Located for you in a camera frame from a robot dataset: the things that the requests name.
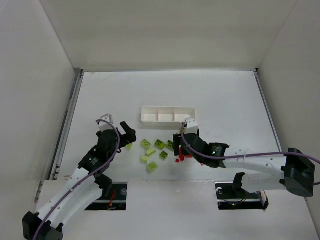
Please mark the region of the light green lego brick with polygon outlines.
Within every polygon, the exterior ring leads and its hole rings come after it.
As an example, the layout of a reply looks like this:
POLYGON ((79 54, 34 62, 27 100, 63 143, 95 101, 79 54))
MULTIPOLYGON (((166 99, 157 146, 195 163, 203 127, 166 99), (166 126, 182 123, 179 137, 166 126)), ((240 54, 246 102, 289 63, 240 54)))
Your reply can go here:
POLYGON ((156 153, 156 149, 155 148, 150 148, 150 149, 146 150, 145 153, 149 157, 149 156, 151 156, 151 155, 156 153))
POLYGON ((140 160, 141 160, 143 163, 147 164, 147 163, 149 162, 149 157, 148 157, 147 155, 142 155, 141 158, 140 158, 140 160))
POLYGON ((127 148, 128 150, 131 150, 132 147, 133 147, 133 143, 129 143, 128 145, 126 145, 126 148, 127 148))

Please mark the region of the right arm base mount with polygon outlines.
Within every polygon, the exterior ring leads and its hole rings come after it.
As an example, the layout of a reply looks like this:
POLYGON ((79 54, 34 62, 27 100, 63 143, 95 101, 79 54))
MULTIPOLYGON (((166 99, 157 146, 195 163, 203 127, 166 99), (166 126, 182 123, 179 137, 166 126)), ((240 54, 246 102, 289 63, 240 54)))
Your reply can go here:
POLYGON ((265 191, 249 193, 242 189, 241 180, 245 173, 235 175, 233 181, 216 181, 215 191, 219 210, 263 210, 269 206, 265 191))

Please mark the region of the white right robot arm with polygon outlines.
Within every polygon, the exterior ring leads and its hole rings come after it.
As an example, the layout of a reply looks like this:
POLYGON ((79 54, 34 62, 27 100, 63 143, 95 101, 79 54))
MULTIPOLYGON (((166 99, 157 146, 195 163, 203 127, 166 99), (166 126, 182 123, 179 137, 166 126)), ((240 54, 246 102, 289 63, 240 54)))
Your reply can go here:
POLYGON ((304 198, 314 195, 315 158, 295 148, 287 152, 253 154, 239 151, 226 156, 229 147, 226 143, 206 143, 198 133, 173 135, 176 156, 191 155, 198 163, 213 169, 240 169, 232 183, 234 191, 284 190, 304 198))

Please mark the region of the small red lego pile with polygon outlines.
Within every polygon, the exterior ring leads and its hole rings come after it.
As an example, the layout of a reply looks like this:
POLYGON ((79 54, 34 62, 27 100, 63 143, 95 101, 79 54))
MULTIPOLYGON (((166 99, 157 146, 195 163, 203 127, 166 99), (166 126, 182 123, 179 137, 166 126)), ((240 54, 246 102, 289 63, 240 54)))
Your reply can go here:
POLYGON ((178 160, 179 160, 180 162, 183 162, 183 161, 185 160, 185 158, 187 158, 187 159, 188 159, 188 158, 193 158, 193 156, 192 156, 191 154, 188 154, 188 155, 187 155, 187 152, 184 151, 182 147, 180 147, 178 160))

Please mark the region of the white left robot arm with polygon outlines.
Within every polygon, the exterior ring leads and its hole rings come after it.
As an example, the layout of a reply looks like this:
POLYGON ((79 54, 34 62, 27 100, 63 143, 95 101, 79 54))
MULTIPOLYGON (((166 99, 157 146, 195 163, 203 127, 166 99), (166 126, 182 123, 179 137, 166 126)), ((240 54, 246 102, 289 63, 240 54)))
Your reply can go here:
POLYGON ((60 191, 37 212, 27 212, 22 219, 26 240, 61 240, 66 224, 112 188, 113 181, 104 175, 121 149, 136 142, 136 131, 126 122, 121 134, 112 123, 97 120, 97 144, 79 162, 78 167, 60 191))

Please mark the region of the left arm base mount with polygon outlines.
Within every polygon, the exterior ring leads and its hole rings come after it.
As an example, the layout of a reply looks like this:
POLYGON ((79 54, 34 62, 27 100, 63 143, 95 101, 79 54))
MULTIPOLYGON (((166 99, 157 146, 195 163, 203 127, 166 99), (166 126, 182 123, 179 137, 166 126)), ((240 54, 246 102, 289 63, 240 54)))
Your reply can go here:
POLYGON ((125 211, 127 208, 128 182, 114 182, 110 189, 104 189, 100 198, 91 203, 85 211, 125 211))

